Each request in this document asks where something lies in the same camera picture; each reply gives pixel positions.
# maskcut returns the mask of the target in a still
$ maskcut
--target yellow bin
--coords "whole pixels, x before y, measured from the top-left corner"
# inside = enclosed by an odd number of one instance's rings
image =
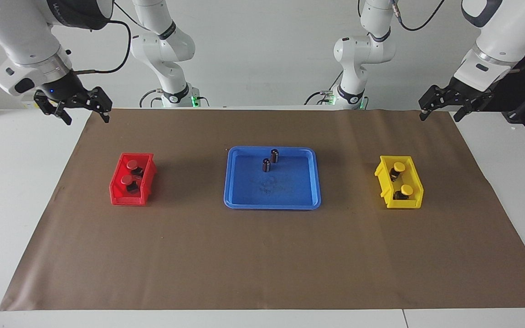
[[[404,172],[400,174],[398,179],[392,182],[390,170],[396,162],[404,165]],[[376,168],[375,176],[378,177],[378,181],[380,182],[382,189],[380,196],[384,199],[384,202],[386,202],[387,208],[421,208],[424,189],[422,188],[421,179],[418,177],[417,169],[410,156],[380,156],[380,164]],[[392,199],[394,192],[400,190],[403,185],[412,187],[412,195],[408,196],[407,200]]]

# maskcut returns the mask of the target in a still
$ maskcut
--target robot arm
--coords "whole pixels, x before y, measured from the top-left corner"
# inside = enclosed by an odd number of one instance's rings
[[[87,91],[72,70],[52,25],[101,29],[112,14],[111,0],[0,0],[0,45],[8,60],[0,66],[0,87],[12,96],[36,87],[35,101],[46,115],[70,124],[64,108],[88,108],[108,122],[112,102],[102,88]],[[57,102],[53,106],[49,99]]]
[[[158,76],[163,106],[191,107],[199,91],[186,82],[183,70],[175,62],[193,58],[196,46],[192,38],[175,25],[164,0],[133,0],[140,24],[149,31],[133,37],[133,56]]]
[[[421,97],[423,121],[448,105],[462,106],[456,121],[483,110],[493,97],[492,88],[525,56],[525,1],[462,0],[461,11],[481,34],[448,86],[433,85]]]
[[[366,0],[361,20],[368,34],[344,37],[335,44],[334,56],[344,69],[341,82],[333,89],[335,104],[357,108],[367,82],[362,65],[389,62],[396,54],[396,45],[388,39],[392,15],[390,0]]]

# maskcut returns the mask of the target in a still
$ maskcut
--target white table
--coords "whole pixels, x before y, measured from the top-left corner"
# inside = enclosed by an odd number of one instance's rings
[[[73,123],[67,127],[39,110],[0,111],[0,301],[89,114],[71,110]],[[472,114],[458,128],[525,243],[525,129],[506,123],[498,113]],[[410,328],[521,327],[525,309],[0,312],[0,327],[30,328],[406,328],[407,324]]]

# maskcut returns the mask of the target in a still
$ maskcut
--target red cap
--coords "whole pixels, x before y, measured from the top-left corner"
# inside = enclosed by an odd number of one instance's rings
[[[121,183],[123,183],[124,185],[130,185],[131,183],[133,183],[133,176],[127,174],[126,176],[121,177]]]
[[[127,162],[127,168],[129,170],[134,170],[136,168],[138,168],[139,166],[137,165],[137,161],[135,159],[132,159],[130,160],[129,162]]]

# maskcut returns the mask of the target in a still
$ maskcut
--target bottle with yellow cap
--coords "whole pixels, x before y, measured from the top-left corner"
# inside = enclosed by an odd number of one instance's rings
[[[392,196],[392,199],[394,200],[407,200],[412,194],[414,193],[412,187],[410,185],[402,185],[400,187],[400,190],[397,190],[394,192],[394,196]]]
[[[390,169],[390,180],[392,182],[396,181],[400,174],[406,170],[406,166],[402,162],[395,162],[392,168]]]

